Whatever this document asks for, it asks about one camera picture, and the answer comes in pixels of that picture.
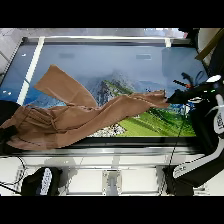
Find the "rocks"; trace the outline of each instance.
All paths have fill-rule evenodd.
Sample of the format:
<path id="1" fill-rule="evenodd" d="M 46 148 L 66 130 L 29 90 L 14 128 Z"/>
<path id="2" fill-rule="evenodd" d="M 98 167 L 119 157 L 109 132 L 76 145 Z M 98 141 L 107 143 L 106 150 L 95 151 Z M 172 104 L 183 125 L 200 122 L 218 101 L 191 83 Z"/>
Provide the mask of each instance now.
<path id="1" fill-rule="evenodd" d="M 88 137 L 113 137 L 124 133 L 126 130 L 118 124 L 105 127 Z"/>

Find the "brown garment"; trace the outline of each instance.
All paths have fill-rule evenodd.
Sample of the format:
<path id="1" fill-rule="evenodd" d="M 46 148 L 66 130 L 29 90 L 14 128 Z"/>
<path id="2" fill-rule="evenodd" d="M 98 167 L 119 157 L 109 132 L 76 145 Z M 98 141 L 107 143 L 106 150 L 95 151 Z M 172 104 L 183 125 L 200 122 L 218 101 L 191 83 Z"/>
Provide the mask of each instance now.
<path id="1" fill-rule="evenodd" d="M 35 88 L 66 103 L 49 109 L 21 106 L 1 128 L 15 125 L 18 134 L 8 145 L 19 149 L 54 149 L 71 145 L 124 118 L 136 116 L 150 107 L 166 108 L 165 92 L 133 93 L 113 98 L 98 107 L 80 83 L 56 65 L 51 65 Z"/>

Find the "crumpled clothing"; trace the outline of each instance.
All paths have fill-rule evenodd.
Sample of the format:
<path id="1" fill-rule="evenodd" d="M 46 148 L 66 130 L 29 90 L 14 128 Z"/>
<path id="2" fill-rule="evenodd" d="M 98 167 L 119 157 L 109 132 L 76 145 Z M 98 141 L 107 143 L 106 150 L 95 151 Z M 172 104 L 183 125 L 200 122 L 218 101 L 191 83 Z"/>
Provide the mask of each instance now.
<path id="1" fill-rule="evenodd" d="M 149 108 L 166 108 L 165 91 L 120 95 L 98 107 L 90 92 L 56 65 L 34 86 L 37 90 L 63 101 L 66 106 L 19 107 L 1 128 L 15 125 L 18 133 L 8 145 L 25 150 L 46 150 L 71 145 L 124 118 Z"/>

